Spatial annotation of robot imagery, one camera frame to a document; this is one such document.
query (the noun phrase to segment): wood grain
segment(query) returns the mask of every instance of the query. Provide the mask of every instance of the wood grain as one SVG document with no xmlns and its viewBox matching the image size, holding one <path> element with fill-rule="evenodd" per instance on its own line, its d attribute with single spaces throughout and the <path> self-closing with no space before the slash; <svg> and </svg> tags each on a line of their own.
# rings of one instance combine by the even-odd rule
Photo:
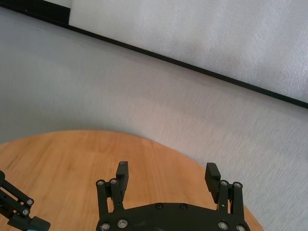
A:
<svg viewBox="0 0 308 231">
<path fill-rule="evenodd" d="M 35 199 L 32 216 L 51 223 L 51 231 L 95 230 L 95 182 L 115 176 L 128 161 L 125 208 L 155 202 L 184 202 L 215 209 L 204 181 L 205 169 L 156 142 L 107 131 L 61 131 L 0 145 L 6 179 Z M 262 227 L 245 208 L 252 231 Z M 14 230 L 0 218 L 0 230 Z"/>
</svg>

